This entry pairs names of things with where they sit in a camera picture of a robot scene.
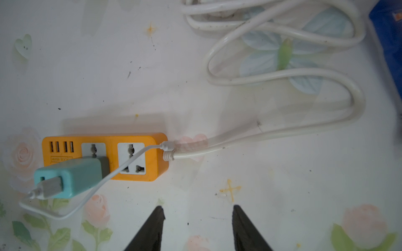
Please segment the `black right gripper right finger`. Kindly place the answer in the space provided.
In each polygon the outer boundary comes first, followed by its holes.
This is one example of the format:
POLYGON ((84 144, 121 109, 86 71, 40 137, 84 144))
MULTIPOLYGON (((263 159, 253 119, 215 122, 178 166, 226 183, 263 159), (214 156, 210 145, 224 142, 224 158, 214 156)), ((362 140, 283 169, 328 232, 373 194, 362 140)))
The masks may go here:
POLYGON ((233 206, 232 229, 236 251, 273 251, 239 205, 233 206))

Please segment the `teal USB charger adapter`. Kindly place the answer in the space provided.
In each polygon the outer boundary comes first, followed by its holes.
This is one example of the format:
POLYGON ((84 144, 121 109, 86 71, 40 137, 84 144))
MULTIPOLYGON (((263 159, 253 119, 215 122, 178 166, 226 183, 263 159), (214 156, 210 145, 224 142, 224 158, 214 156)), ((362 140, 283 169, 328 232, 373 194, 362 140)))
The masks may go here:
POLYGON ((84 157, 39 168, 34 172, 34 179, 37 184, 51 178, 60 178, 62 192, 53 197, 70 199, 94 188, 109 173, 107 157, 84 157))

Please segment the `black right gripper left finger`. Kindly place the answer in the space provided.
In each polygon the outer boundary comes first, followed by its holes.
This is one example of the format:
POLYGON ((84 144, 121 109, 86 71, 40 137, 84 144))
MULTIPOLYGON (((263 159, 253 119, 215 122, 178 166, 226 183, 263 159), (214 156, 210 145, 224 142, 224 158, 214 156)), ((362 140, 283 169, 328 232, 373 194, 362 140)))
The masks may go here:
POLYGON ((164 220, 162 206, 155 207, 124 251, 160 251, 164 220))

